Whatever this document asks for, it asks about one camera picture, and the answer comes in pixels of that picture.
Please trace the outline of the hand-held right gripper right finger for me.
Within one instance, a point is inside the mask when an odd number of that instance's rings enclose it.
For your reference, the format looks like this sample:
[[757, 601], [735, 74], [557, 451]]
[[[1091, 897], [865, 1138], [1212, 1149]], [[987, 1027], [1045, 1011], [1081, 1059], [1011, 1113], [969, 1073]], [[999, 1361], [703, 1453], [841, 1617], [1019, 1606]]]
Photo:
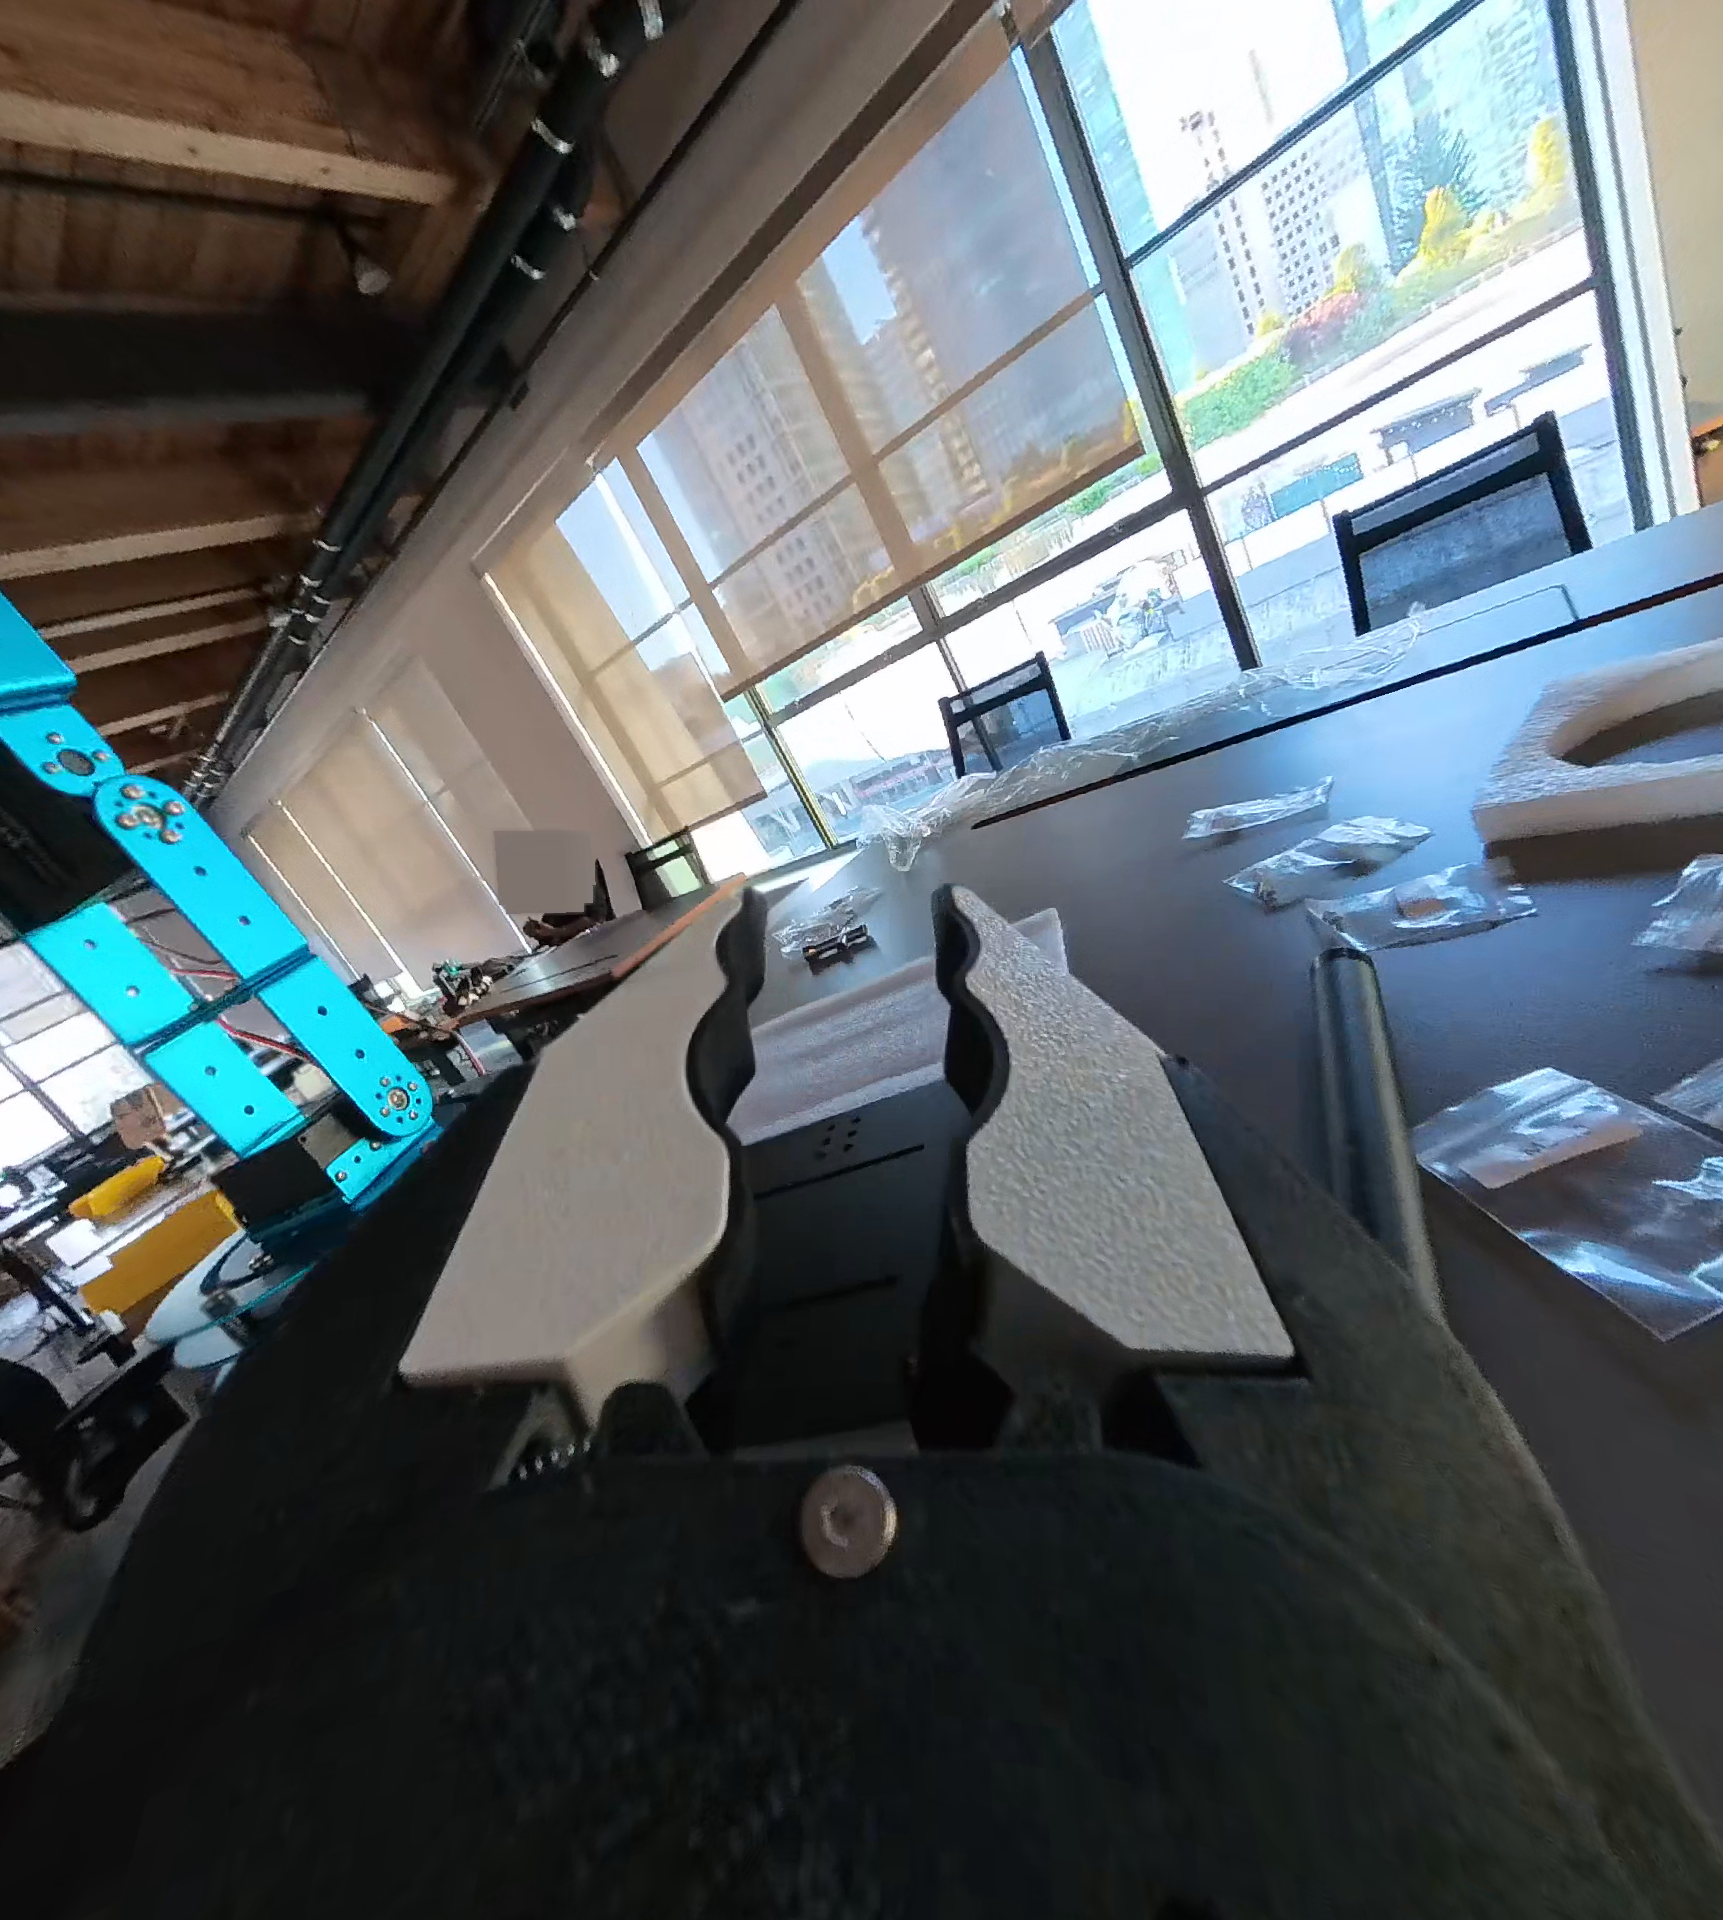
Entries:
[[1298, 1354], [1161, 1045], [957, 881], [931, 897], [947, 1147], [923, 1451], [1194, 1453], [1170, 1379]]

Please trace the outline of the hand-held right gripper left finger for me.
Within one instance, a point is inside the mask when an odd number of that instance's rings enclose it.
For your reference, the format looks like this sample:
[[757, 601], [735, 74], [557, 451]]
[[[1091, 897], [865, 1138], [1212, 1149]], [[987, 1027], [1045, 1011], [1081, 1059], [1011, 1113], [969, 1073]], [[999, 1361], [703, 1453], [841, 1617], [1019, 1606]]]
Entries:
[[717, 1369], [755, 1229], [731, 1111], [767, 903], [709, 897], [537, 1055], [411, 1332], [411, 1388], [545, 1386], [585, 1428], [623, 1386], [685, 1403]]

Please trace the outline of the black round base plate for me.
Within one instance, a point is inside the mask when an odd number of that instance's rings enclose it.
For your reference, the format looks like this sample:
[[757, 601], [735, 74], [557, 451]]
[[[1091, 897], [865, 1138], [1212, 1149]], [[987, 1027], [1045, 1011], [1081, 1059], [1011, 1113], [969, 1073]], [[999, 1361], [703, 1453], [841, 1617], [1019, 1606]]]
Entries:
[[911, 1419], [965, 1120], [933, 1078], [749, 1149], [757, 1259], [725, 1386], [733, 1451]]

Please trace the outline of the blue toy robot arm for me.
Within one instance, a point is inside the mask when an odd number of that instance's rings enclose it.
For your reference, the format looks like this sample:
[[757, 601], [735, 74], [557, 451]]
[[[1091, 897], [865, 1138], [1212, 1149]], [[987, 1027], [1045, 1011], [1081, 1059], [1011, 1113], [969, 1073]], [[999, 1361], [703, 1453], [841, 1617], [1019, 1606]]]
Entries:
[[155, 1308], [231, 1364], [437, 1138], [437, 1096], [221, 835], [123, 766], [0, 589], [0, 913], [231, 1152], [241, 1224]]

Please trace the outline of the dark desk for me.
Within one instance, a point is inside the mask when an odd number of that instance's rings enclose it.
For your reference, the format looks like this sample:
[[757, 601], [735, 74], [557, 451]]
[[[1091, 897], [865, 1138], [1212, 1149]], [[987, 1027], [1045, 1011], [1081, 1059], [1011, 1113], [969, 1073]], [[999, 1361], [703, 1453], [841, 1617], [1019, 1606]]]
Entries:
[[[1186, 842], [1186, 817], [1330, 780], [1336, 819], [1426, 839], [1336, 893], [1474, 861], [1472, 799], [1544, 684], [1723, 638], [1723, 503], [1576, 560], [1466, 616], [1480, 657], [1107, 781], [923, 848], [895, 873], [867, 845], [777, 883], [777, 913], [877, 887], [875, 945], [811, 975], [779, 957], [759, 1018], [927, 953], [925, 900], [961, 881], [1007, 917], [1055, 908], [1071, 970], [1196, 1062], [1270, 1139], [1320, 1172], [1304, 908], [1226, 875], [1312, 821]], [[1723, 1055], [1723, 963], [1636, 945], [1652, 901], [1723, 817], [1568, 834], [1504, 853], [1526, 917], [1376, 957], [1408, 1115], [1530, 1068], [1646, 1100]], [[1723, 1839], [1723, 1313], [1656, 1339], [1426, 1183], [1448, 1322], [1520, 1428], [1612, 1607], [1640, 1691]]]

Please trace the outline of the long dark meeting table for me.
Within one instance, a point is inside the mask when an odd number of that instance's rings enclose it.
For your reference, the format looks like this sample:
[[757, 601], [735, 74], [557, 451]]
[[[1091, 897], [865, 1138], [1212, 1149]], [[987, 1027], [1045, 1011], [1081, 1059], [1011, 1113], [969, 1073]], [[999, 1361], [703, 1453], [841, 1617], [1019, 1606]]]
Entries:
[[611, 987], [681, 938], [687, 927], [707, 919], [717, 903], [741, 893], [747, 880], [747, 873], [733, 873], [667, 905], [621, 916], [561, 945], [531, 952], [483, 996], [457, 1013], [445, 1015], [441, 1024], [447, 1031], [459, 1034], [465, 1024], [513, 1018], [565, 997]]

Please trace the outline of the black slim tool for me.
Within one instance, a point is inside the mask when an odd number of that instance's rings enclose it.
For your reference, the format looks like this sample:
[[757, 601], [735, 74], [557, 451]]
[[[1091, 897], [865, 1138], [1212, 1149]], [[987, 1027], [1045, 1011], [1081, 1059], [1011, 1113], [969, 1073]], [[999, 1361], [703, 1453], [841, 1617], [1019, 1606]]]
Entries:
[[1328, 1187], [1402, 1270], [1434, 1320], [1444, 1304], [1372, 962], [1322, 947], [1310, 962]]

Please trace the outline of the white foam sheet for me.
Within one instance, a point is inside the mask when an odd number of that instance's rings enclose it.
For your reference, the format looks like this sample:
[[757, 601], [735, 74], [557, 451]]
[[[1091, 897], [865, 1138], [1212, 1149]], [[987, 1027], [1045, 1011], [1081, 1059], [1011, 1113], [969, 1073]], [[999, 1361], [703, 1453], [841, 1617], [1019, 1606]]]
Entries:
[[897, 932], [903, 952], [893, 962], [873, 952], [839, 962], [797, 1006], [751, 1025], [755, 1068], [729, 1113], [743, 1146], [943, 1080], [951, 1011], [929, 908]]

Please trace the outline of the beige roller blind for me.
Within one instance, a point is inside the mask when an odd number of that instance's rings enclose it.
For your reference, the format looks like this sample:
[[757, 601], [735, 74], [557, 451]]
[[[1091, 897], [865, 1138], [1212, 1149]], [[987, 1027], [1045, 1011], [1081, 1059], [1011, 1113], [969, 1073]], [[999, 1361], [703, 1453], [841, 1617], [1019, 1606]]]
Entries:
[[1145, 450], [1027, 67], [991, 37], [743, 296], [635, 451], [727, 697]]
[[515, 531], [483, 584], [645, 842], [767, 794], [719, 691], [725, 660], [617, 460]]
[[435, 674], [401, 668], [289, 788], [241, 852], [345, 974], [417, 987], [441, 962], [527, 947], [493, 889], [493, 839], [527, 816]]

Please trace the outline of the long crumpled clear plastic wrap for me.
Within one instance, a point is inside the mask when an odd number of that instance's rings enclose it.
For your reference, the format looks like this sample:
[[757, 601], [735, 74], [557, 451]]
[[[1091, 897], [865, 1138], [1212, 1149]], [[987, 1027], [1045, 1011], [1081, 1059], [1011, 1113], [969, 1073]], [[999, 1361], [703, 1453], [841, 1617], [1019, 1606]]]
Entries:
[[925, 843], [951, 829], [1149, 768], [1222, 737], [1226, 728], [1288, 717], [1328, 695], [1380, 684], [1420, 636], [1422, 617], [1412, 614], [1364, 636], [1314, 639], [1274, 664], [1236, 668], [1222, 654], [1165, 677], [1155, 677], [1153, 654], [1121, 656], [1103, 675], [1103, 690], [1117, 699], [1093, 725], [1069, 739], [1051, 737], [1019, 755], [1017, 768], [969, 772], [921, 799], [871, 802], [843, 835], [859, 848], [883, 848], [889, 863], [907, 871]]

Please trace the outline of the yellow box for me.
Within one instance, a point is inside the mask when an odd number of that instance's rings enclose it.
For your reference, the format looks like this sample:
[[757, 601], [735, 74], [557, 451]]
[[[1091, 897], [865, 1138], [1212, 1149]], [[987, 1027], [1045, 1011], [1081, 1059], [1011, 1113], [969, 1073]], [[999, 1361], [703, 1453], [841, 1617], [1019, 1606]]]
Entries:
[[211, 1177], [147, 1154], [67, 1205], [55, 1279], [91, 1311], [135, 1325], [197, 1259], [239, 1229]]

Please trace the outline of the scattered small clear screw bags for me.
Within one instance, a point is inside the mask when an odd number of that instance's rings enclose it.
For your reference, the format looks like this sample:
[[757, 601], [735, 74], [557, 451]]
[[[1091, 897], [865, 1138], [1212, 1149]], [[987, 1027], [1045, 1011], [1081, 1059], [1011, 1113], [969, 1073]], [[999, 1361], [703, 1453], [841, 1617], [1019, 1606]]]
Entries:
[[[1532, 912], [1488, 861], [1338, 892], [1370, 853], [1406, 852], [1404, 821], [1336, 821], [1232, 875], [1298, 908], [1322, 947], [1414, 947], [1486, 934]], [[1654, 1338], [1723, 1316], [1723, 1146], [1706, 1132], [1558, 1068], [1530, 1068], [1408, 1130], [1418, 1172], [1468, 1199], [1548, 1265]]]

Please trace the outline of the black mesh office chair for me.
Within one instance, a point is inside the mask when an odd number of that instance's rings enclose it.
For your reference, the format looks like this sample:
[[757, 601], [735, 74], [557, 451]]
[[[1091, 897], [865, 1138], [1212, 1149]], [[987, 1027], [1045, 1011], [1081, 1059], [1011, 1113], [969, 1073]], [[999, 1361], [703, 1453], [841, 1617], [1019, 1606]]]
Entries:
[[1065, 708], [1041, 651], [941, 695], [937, 712], [957, 780], [1009, 772], [1071, 742]]
[[1332, 535], [1354, 636], [1592, 548], [1552, 411], [1338, 511]]

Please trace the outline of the black ceiling pipe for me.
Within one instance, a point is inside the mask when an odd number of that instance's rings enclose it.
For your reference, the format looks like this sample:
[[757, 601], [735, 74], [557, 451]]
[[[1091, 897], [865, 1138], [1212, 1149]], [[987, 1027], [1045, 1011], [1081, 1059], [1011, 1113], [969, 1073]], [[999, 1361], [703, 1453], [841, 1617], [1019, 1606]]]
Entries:
[[523, 287], [543, 275], [547, 244], [539, 230], [577, 227], [585, 197], [575, 187], [591, 179], [591, 139], [607, 90], [691, 10], [691, 2], [589, 4], [573, 40], [541, 75], [521, 142], [433, 308], [421, 354], [321, 513], [261, 651], [183, 783], [187, 804], [201, 808], [217, 796], [245, 731], [267, 714], [275, 680], [293, 660], [307, 660], [335, 589], [379, 535], [427, 443], [519, 308]]

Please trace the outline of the white square foam frame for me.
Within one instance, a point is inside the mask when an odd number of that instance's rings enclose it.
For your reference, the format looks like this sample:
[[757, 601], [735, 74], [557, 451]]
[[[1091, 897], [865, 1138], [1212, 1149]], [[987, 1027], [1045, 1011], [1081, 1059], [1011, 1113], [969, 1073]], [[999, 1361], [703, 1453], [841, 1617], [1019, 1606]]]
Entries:
[[1614, 728], [1710, 695], [1723, 695], [1723, 636], [1548, 682], [1472, 802], [1476, 835], [1490, 848], [1723, 814], [1723, 752], [1624, 766], [1574, 759]]

